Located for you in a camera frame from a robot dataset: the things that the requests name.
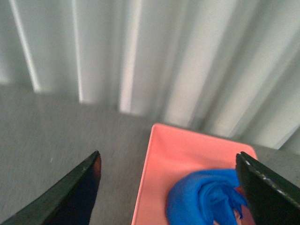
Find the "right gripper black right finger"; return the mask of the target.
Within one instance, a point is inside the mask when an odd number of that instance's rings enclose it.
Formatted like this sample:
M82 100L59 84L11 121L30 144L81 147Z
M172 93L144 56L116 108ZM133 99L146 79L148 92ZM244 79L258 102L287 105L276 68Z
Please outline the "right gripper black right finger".
M257 225L298 225L300 188L245 152L236 155L236 172Z

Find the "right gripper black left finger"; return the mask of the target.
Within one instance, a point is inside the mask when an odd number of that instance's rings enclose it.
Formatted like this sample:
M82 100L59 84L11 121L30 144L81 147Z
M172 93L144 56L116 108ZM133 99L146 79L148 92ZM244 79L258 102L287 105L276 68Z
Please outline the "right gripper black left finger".
M101 180L101 155L93 152L5 225L88 225Z

